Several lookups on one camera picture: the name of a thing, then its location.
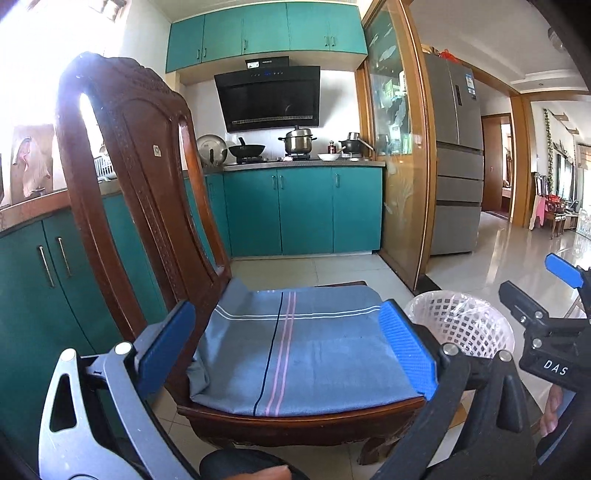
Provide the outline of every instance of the cooking pot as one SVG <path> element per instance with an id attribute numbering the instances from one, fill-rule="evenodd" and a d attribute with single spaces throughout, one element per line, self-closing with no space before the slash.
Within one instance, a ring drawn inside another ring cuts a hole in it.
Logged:
<path id="1" fill-rule="evenodd" d="M 279 137 L 285 143 L 285 153 L 288 155 L 296 153 L 310 153 L 312 151 L 312 132 L 309 128 L 296 126 L 291 132 L 287 132 L 285 138 Z"/>

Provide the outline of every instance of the black pot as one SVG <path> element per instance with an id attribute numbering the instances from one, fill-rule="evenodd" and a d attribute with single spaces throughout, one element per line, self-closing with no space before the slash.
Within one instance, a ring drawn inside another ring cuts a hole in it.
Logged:
<path id="1" fill-rule="evenodd" d="M 341 140 L 343 153 L 361 153 L 363 144 L 359 140 Z"/>
<path id="2" fill-rule="evenodd" d="M 265 145 L 246 145 L 242 137 L 238 137 L 238 140 L 242 145 L 229 147 L 230 153 L 236 158 L 258 157 L 265 150 Z"/>

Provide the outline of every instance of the countertop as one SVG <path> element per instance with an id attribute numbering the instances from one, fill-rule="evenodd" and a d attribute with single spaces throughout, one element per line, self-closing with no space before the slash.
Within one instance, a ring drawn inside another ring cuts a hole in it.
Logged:
<path id="1" fill-rule="evenodd" d="M 265 163 L 250 163 L 244 165 L 229 164 L 223 167 L 204 167 L 205 175 L 211 173 L 223 173 L 242 170 L 259 170 L 262 168 L 291 168 L 291 167 L 385 167 L 383 161 L 369 160 L 305 160 L 305 161 L 270 161 Z M 183 171 L 183 176 L 188 178 L 189 173 Z M 117 179 L 101 182 L 99 184 L 102 196 L 113 195 L 121 192 Z M 68 208 L 70 197 L 67 189 L 59 190 L 49 195 L 17 203 L 0 210 L 0 232 L 24 226 L 33 220 L 51 215 L 53 212 Z"/>

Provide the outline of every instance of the wooden door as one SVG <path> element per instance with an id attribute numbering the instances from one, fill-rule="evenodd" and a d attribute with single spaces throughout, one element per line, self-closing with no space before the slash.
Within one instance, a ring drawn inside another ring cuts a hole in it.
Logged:
<path id="1" fill-rule="evenodd" d="M 484 186 L 482 210 L 501 211 L 503 194 L 503 140 L 501 116 L 482 117 L 482 136 L 484 139 Z"/>

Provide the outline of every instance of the doorway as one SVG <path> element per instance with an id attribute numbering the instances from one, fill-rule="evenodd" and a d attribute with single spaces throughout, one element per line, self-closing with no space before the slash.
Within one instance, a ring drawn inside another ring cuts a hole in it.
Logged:
<path id="1" fill-rule="evenodd" d="M 482 210 L 508 220 L 514 172 L 511 114 L 485 115 L 481 120 L 484 143 Z"/>

